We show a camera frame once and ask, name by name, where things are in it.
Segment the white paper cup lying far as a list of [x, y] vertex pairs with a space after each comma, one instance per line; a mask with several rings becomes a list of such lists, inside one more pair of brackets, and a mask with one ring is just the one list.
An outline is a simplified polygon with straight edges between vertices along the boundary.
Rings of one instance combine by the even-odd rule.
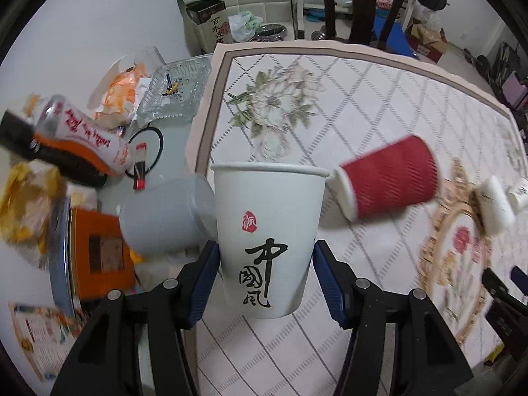
[[528, 180], [520, 177], [508, 189], [507, 197], [515, 214], [520, 213], [528, 205]]

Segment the orange white plastic wrapper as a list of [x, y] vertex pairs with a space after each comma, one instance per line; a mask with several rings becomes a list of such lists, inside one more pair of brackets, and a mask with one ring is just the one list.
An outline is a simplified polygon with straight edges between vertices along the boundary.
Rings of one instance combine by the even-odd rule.
[[144, 63], [135, 63], [122, 70], [121, 62], [122, 58], [108, 69], [86, 105], [95, 124], [107, 130], [132, 122], [141, 102], [140, 83], [150, 80]]

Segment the colourful printed leaflet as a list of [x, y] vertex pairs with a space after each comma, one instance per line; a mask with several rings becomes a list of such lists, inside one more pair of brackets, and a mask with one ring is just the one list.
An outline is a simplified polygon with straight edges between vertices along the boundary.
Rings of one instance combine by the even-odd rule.
[[57, 378], [86, 318], [79, 312], [10, 303], [14, 333], [40, 382]]

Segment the clear glass ashtray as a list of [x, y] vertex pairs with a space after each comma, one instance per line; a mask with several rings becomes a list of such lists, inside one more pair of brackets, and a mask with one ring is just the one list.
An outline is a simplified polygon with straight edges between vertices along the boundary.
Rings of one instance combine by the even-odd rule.
[[210, 70], [209, 54], [159, 67], [136, 111], [138, 125], [162, 119], [191, 122], [198, 112]]

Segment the floral diamond-pattern tablecloth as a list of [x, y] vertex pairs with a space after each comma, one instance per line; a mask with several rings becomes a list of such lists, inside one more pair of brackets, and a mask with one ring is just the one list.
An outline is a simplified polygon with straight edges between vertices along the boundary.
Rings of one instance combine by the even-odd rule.
[[431, 63], [337, 42], [220, 45], [186, 149], [221, 266], [203, 395], [496, 391], [486, 271], [527, 264], [512, 113]]

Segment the yellow plastic bag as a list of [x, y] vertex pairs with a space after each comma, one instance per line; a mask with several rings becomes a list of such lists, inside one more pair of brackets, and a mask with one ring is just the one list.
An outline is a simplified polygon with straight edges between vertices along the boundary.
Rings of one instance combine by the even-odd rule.
[[40, 160], [14, 165], [1, 197], [1, 235], [9, 245], [47, 253], [54, 202], [65, 193], [59, 169]]

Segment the brown cardboard box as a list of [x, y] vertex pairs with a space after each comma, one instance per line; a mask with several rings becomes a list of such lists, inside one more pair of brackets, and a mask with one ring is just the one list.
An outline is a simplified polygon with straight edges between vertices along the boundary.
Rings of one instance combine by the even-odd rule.
[[438, 63], [446, 53], [448, 42], [442, 31], [431, 30], [423, 23], [414, 23], [406, 31], [407, 42], [417, 54]]

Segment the white green plastic bag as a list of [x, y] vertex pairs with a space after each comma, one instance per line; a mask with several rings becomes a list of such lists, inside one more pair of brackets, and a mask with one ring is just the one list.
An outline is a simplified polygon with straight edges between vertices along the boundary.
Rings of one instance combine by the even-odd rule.
[[231, 35], [235, 42], [251, 41], [259, 31], [263, 18], [250, 11], [243, 11], [228, 17]]

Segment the dark wooden chair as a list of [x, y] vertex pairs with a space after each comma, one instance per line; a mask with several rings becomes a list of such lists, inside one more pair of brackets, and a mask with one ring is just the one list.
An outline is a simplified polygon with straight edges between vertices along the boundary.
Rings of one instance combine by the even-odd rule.
[[335, 0], [323, 0], [325, 7], [325, 25], [322, 30], [324, 39], [348, 44], [359, 44], [387, 49], [387, 41], [404, 0], [393, 0], [381, 33], [374, 39], [373, 28], [376, 17], [377, 0], [352, 0], [352, 24], [348, 39], [337, 36]]

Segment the white paper cup black calligraphy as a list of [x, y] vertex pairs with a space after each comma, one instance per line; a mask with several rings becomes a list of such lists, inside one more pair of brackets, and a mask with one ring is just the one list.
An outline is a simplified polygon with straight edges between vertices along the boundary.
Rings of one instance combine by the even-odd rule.
[[211, 170], [227, 303], [257, 319], [291, 314], [303, 297], [328, 170], [250, 162]]

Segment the white paper cup grass print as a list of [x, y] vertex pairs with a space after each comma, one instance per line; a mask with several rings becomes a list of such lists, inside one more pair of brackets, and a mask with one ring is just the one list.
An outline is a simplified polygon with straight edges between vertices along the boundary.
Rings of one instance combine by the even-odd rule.
[[495, 175], [475, 190], [475, 196], [480, 206], [483, 228], [489, 236], [500, 234], [514, 223], [514, 211]]

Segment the grey ribbed plastic mug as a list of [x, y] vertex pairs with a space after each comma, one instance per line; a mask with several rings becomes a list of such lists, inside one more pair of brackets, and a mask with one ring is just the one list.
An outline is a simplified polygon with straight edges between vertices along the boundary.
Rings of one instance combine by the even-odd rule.
[[122, 204], [120, 229], [141, 256], [172, 254], [217, 239], [214, 191], [201, 174], [168, 181]]

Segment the white red-lettered snack bag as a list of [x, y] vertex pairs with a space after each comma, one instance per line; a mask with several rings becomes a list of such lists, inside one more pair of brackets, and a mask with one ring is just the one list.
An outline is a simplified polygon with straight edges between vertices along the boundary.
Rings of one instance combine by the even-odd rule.
[[35, 100], [29, 112], [40, 143], [79, 156], [104, 174], [122, 175], [132, 166], [129, 143], [98, 127], [65, 96]]

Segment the red corrugated paper cup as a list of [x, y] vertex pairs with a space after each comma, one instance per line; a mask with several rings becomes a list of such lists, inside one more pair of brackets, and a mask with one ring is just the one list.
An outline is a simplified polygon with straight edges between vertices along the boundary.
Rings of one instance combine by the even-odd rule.
[[411, 135], [338, 165], [331, 186], [344, 217], [354, 222], [432, 200], [440, 169], [424, 140]]

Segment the orange cardboard box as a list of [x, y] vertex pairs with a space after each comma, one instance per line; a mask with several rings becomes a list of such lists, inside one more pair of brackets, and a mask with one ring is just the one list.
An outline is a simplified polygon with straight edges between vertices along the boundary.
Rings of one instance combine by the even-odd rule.
[[81, 301], [102, 299], [111, 290], [133, 289], [134, 265], [117, 216], [71, 210], [70, 266], [73, 294]]

